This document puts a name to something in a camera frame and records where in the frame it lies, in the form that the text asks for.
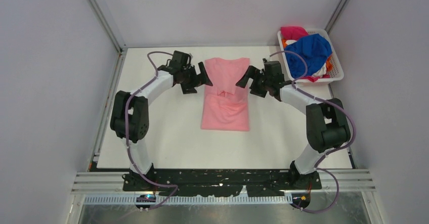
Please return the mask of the magenta t shirt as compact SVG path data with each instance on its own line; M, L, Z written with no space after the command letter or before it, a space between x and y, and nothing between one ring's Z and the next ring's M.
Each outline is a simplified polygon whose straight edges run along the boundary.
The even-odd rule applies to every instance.
M285 40L299 40L309 35L307 31L300 26L283 26L280 28L280 32Z

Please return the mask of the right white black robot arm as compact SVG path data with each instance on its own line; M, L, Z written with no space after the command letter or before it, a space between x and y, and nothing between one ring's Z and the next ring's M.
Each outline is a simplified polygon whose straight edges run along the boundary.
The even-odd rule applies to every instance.
M265 61L262 70L249 66L236 86L244 88L250 79L252 95L262 98L270 95L279 102L293 106L306 117L308 144L290 164L288 171L290 185L301 189L314 176L323 158L351 139L342 102L336 98L324 100L306 95L295 82L284 79L278 61Z

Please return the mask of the pink t shirt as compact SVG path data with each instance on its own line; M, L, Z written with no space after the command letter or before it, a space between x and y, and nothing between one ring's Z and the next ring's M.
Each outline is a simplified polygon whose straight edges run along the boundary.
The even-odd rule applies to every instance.
M204 88L201 129L249 131L248 88L236 83L250 65L249 58L204 61L212 86Z

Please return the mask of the white plastic laundry basket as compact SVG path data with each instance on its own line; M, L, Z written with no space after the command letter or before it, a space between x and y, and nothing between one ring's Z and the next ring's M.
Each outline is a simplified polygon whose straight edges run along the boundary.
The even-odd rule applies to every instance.
M323 29L307 28L308 36L299 40L285 40L278 31L280 49L291 51L280 53L289 80L297 83L329 84L343 79L344 73L328 33Z

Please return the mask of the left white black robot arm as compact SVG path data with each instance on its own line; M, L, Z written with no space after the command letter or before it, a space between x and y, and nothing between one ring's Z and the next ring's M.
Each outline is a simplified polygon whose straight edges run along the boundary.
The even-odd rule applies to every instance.
M197 93L197 87L212 86L203 62L192 64L190 54L174 51L165 64L156 66L153 77L132 92L118 91L114 97L110 128L124 141L130 170L137 173L136 184L144 191L154 187L155 177L145 137L149 131L149 107L165 91L179 85L183 94Z

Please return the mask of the aluminium frame rail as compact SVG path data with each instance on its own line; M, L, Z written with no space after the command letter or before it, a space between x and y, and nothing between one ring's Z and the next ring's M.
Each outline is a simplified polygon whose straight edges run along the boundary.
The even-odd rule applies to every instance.
M342 192L374 192L375 184L366 169L331 169L319 171L316 176L292 184L288 170L232 170L232 169L159 169L149 177L150 184L137 174L127 172L79 172L72 185L76 194L104 194L115 192L161 192L171 191L169 186L178 186L182 196L238 195L246 191L291 192L311 190Z

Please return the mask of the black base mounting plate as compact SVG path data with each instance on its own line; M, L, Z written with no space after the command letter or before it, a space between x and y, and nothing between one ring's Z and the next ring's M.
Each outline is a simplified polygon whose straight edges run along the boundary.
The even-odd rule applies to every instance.
M124 191L148 191L180 197L230 197L242 191L252 197L280 196L282 191L320 190L319 174L304 176L287 169L162 169L152 168L142 178L129 171L123 174Z

